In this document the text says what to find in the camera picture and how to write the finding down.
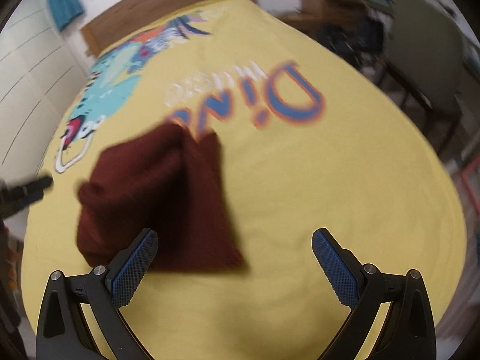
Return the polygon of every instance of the maroon cloth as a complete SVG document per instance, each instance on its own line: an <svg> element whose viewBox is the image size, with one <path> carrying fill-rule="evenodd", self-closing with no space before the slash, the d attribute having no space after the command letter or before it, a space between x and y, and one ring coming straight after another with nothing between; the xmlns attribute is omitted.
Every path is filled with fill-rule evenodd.
<svg viewBox="0 0 480 360"><path fill-rule="evenodd" d="M210 133L163 124L106 149L78 190L77 246L90 266L108 264L144 228L158 234L150 266L208 271L243 265L222 195L220 144Z"/></svg>

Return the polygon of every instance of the blue gripper pad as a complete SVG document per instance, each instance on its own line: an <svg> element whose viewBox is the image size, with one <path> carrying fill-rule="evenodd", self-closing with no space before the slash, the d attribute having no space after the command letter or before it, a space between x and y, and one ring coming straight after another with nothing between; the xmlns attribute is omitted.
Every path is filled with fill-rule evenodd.
<svg viewBox="0 0 480 360"><path fill-rule="evenodd" d="M340 257L339 245L335 248L321 230L316 230L311 247L340 303L354 309L359 300L357 281Z"/></svg>
<svg viewBox="0 0 480 360"><path fill-rule="evenodd" d="M112 280L111 300L114 306L122 307L130 303L157 249L157 233L150 230Z"/></svg>

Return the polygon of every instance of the yellow bedsheet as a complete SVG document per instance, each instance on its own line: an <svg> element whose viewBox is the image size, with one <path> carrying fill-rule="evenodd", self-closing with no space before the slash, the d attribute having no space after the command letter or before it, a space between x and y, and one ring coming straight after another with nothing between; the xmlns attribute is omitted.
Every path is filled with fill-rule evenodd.
<svg viewBox="0 0 480 360"><path fill-rule="evenodd" d="M55 188L28 220L22 291L34 327L49 274L90 269L75 246L78 183L105 147L167 118L218 133L249 269L147 274L122 313L155 358L316 359L349 313L311 251L320 227L362 263L420 270L440 320L466 233L434 151L344 61L250 0L212 0L112 47L67 112L44 164Z"/></svg>

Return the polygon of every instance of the white tile wall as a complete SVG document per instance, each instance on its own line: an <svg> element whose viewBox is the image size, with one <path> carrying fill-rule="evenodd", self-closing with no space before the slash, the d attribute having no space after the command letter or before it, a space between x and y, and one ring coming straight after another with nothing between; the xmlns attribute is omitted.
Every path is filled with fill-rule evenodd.
<svg viewBox="0 0 480 360"><path fill-rule="evenodd" d="M23 0L0 33L0 179L14 182L37 172L86 79L46 0Z"/></svg>

